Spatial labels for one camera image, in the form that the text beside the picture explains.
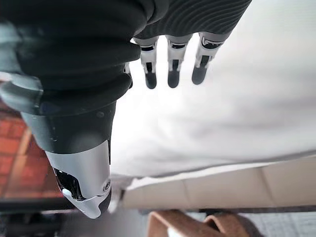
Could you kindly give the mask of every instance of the gray floor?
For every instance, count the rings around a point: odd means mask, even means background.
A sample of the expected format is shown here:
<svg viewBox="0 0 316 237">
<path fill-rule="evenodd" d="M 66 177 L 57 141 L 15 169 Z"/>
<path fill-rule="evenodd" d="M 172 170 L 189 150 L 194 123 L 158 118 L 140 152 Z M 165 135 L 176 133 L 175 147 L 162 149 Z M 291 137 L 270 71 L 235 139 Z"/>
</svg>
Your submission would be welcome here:
<svg viewBox="0 0 316 237">
<path fill-rule="evenodd" d="M 269 213 L 239 213 L 240 220 L 252 237 L 315 237 L 316 211 L 284 212 L 286 209 L 269 210 Z M 204 213 L 190 213 L 203 220 Z M 68 217 L 64 237 L 145 237 L 147 215 L 137 210 L 119 209 L 96 220 L 89 220 L 80 213 Z"/>
</svg>

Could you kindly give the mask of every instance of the black fingertip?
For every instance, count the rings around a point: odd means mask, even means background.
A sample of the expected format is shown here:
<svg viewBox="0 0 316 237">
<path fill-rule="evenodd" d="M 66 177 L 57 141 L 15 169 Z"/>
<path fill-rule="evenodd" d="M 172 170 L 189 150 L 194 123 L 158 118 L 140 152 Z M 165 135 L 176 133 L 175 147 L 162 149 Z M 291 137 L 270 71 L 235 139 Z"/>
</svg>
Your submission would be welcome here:
<svg viewBox="0 0 316 237">
<path fill-rule="evenodd" d="M 180 73 L 178 71 L 169 71 L 168 74 L 168 85 L 171 88 L 176 88 L 179 84 Z"/>
<path fill-rule="evenodd" d="M 146 85 L 149 89 L 154 89 L 157 85 L 157 78 L 155 73 L 147 73 L 146 77 Z"/>
<path fill-rule="evenodd" d="M 200 68 L 194 67 L 193 74 L 192 74 L 192 82 L 195 85 L 199 85 L 204 81 L 206 70 L 207 68 L 205 67 L 200 67 Z"/>
</svg>

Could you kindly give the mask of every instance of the brick wall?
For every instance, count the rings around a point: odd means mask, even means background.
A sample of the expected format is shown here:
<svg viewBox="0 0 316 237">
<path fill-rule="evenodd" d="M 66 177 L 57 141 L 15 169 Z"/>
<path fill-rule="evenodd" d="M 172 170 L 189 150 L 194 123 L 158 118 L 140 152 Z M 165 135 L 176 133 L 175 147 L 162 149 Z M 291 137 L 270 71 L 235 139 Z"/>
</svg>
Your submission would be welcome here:
<svg viewBox="0 0 316 237">
<path fill-rule="evenodd" d="M 0 101 L 0 198 L 62 197 L 45 152 Z"/>
</svg>

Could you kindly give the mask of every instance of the white sheet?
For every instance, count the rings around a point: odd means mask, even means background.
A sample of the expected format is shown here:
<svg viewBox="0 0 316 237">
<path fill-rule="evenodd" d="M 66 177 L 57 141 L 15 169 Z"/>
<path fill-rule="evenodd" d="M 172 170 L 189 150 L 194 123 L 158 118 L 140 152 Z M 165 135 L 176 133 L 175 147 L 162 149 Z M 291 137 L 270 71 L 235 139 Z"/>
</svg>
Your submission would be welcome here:
<svg viewBox="0 0 316 237">
<path fill-rule="evenodd" d="M 316 150 L 316 1 L 254 0 L 220 48 L 204 83 L 191 82 L 198 37 L 180 84 L 167 86 L 166 39 L 156 89 L 139 61 L 118 100 L 111 170 L 153 176 Z"/>
</svg>

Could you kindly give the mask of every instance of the robotic hand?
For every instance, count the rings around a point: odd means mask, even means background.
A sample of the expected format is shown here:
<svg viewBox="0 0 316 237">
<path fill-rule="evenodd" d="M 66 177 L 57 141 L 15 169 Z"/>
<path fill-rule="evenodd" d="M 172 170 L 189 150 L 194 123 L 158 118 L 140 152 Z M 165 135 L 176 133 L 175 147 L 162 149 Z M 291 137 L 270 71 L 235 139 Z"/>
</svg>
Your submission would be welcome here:
<svg viewBox="0 0 316 237">
<path fill-rule="evenodd" d="M 156 86 L 156 44 L 168 39 L 168 84 L 176 87 L 186 45 L 199 32 L 192 81 L 251 0 L 2 0 L 0 89 L 46 151 L 64 196 L 90 218 L 111 199 L 110 147 L 116 100 L 141 57 Z M 134 38 L 138 45 L 130 40 Z"/>
</svg>

